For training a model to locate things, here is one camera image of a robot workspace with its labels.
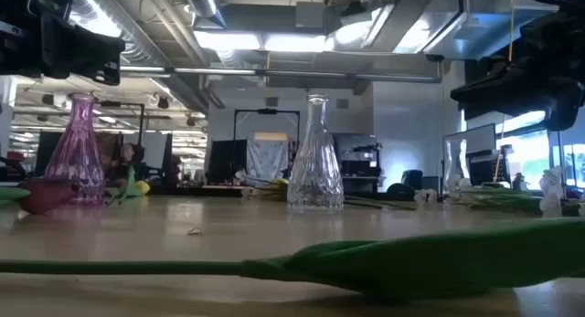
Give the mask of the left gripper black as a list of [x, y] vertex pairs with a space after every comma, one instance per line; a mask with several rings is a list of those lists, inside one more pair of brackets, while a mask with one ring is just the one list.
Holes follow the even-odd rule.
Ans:
[[71, 4], [72, 0], [1, 0], [2, 76], [43, 73], [66, 79], [74, 74], [108, 86], [120, 84], [124, 40], [67, 23]]

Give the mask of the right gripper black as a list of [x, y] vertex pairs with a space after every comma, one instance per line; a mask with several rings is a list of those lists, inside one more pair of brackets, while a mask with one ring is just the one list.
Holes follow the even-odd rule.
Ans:
[[[584, 104], [584, 0], [532, 0], [558, 10], [520, 27], [523, 50], [514, 62], [465, 62], [465, 84], [450, 97], [464, 107], [547, 109], [549, 131], [571, 128]], [[555, 82], [546, 97], [543, 85]]]

